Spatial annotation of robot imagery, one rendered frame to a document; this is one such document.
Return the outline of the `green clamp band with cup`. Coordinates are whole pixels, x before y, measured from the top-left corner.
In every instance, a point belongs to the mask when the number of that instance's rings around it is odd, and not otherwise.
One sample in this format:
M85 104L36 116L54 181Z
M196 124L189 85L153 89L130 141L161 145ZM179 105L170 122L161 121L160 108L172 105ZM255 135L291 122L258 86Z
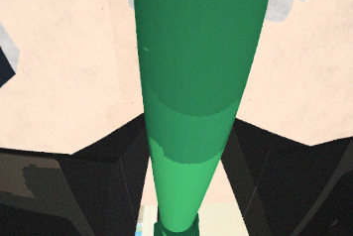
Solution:
M164 227L161 223L161 218L158 218L158 223L154 223L153 226L154 236L200 236L199 231L199 212L197 212L195 220L191 224L191 227L184 232L172 232L168 228Z

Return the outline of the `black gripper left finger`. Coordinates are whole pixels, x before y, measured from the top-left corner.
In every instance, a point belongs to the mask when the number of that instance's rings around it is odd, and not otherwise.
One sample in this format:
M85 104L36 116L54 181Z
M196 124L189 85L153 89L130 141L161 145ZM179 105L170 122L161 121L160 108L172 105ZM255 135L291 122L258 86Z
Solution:
M145 112L69 153L0 148L0 203L63 216L80 236L136 236L149 162Z

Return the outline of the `long green rod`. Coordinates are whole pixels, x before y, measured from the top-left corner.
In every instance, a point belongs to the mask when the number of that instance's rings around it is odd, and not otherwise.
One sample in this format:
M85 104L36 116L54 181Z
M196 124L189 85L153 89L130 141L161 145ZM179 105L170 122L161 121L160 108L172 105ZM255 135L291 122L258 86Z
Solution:
M260 42L268 0L133 0L161 223L191 227L212 183Z

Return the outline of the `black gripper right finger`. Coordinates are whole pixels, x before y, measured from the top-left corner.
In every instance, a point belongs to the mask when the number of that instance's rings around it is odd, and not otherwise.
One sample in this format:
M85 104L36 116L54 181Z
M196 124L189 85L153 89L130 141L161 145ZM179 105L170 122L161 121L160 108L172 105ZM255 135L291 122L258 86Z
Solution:
M221 159L249 236L297 236L353 169L353 136L306 146L234 118Z

